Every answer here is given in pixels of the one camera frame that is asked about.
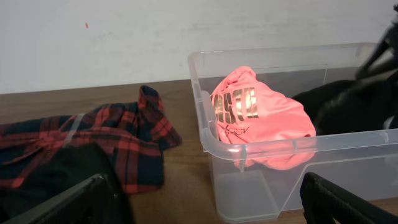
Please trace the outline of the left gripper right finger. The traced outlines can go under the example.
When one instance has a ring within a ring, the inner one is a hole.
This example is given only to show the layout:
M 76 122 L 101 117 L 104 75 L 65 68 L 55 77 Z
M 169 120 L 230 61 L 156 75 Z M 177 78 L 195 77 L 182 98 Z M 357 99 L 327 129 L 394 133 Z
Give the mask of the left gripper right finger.
M 397 224 L 397 216 L 313 172 L 300 187 L 307 224 Z

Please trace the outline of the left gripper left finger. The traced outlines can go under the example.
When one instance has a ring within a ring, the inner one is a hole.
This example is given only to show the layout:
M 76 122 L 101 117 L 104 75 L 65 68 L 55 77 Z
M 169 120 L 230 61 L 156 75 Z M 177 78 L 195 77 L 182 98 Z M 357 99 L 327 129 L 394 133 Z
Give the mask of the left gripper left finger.
M 3 223 L 134 223 L 127 199 L 116 179 L 95 174 L 40 202 L 3 200 Z

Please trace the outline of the pink shirt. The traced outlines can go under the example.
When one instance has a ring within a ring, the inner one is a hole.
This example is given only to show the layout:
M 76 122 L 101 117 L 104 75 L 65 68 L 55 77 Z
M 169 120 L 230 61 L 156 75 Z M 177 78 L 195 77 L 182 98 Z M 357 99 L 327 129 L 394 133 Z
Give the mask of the pink shirt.
M 271 152 L 282 152 L 291 139 L 313 139 L 316 130 L 298 101 L 257 80 L 252 68 L 231 72 L 210 96 L 219 140 L 228 144 L 274 141 Z

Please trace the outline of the black garment with strap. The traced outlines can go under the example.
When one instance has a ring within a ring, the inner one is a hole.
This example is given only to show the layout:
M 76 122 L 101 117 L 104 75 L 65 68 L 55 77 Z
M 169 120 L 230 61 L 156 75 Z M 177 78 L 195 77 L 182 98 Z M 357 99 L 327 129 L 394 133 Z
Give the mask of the black garment with strap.
M 295 95 L 318 135 L 383 129 L 397 114 L 397 82 L 340 80 Z

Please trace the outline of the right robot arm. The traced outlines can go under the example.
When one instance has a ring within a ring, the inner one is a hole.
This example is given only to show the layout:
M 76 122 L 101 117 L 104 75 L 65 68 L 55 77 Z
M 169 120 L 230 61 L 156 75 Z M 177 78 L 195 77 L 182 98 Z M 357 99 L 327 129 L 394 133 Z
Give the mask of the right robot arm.
M 391 26 L 386 30 L 373 53 L 356 72 L 355 78 L 357 80 L 370 78 L 397 69 L 397 4 L 394 5 L 394 11 L 396 15 L 391 21 Z M 392 56 L 383 63 L 373 67 L 373 63 L 387 50 L 392 50 Z

